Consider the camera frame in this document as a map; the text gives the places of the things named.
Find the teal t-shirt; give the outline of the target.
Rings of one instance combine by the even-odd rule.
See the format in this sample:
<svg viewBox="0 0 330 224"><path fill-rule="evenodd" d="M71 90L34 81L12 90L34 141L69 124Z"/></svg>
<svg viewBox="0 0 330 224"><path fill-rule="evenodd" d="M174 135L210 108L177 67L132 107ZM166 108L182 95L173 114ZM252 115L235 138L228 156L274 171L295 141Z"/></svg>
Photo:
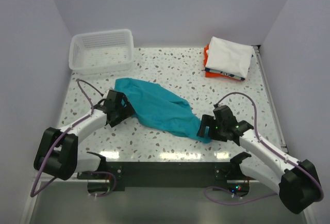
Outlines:
<svg viewBox="0 0 330 224"><path fill-rule="evenodd" d="M119 78L114 89L127 96L142 125L202 143L211 142L210 138L197 135L201 120L193 114L189 102L159 84Z"/></svg>

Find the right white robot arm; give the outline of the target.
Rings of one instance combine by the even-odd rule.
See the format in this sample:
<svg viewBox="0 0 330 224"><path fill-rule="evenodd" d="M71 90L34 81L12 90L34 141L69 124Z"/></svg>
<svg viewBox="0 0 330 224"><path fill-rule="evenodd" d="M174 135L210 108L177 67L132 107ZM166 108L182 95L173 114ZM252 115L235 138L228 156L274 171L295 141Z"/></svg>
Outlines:
<svg viewBox="0 0 330 224"><path fill-rule="evenodd" d="M294 214L324 197L312 162L300 161L272 145L257 132L255 125L237 121L226 105L216 107L212 116L202 116L197 136L233 141L244 148L245 151L230 159L227 175L258 180L278 194L283 205Z"/></svg>

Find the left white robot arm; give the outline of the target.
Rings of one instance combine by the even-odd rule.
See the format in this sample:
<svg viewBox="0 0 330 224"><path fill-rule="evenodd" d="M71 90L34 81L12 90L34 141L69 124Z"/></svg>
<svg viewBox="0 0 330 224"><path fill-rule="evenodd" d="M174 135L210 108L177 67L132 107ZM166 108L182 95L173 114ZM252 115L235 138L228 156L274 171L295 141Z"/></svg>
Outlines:
<svg viewBox="0 0 330 224"><path fill-rule="evenodd" d="M79 120L44 131L34 168L61 180L81 172L89 172L96 179L103 178L108 170L105 157L95 152L79 153L78 146L97 130L107 125L115 127L134 114L124 93L107 90L106 97Z"/></svg>

